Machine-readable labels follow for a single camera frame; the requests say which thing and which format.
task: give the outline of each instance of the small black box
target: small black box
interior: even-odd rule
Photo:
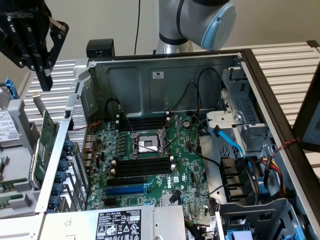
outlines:
[[[89,60],[101,60],[115,56],[113,38],[92,39],[86,45],[86,56]]]

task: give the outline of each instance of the light blue end cap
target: light blue end cap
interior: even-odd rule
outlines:
[[[223,47],[228,40],[236,21],[236,7],[228,2],[214,16],[205,30],[201,48],[216,50]]]

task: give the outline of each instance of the blue pcie slot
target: blue pcie slot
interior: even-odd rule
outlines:
[[[105,195],[114,196],[114,195],[126,195],[126,194],[143,194],[145,190],[146,190],[146,187],[144,185],[108,188],[105,190]]]

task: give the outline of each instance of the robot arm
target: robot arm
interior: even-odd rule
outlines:
[[[0,0],[0,51],[19,68],[35,71],[43,91],[53,85],[51,71],[68,30],[66,23],[52,19],[44,0]]]
[[[229,0],[159,0],[157,54],[192,52],[191,42],[203,49],[220,49],[236,20]]]

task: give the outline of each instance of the white wall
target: white wall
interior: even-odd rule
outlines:
[[[231,0],[237,20],[226,47],[303,42],[320,43],[320,0]],[[59,59],[86,56],[90,39],[114,38],[116,55],[132,55],[138,0],[46,0],[53,18],[70,30]],[[138,54],[151,54],[158,41],[158,0],[141,0]],[[0,54],[0,81],[10,76],[16,85],[20,70]]]

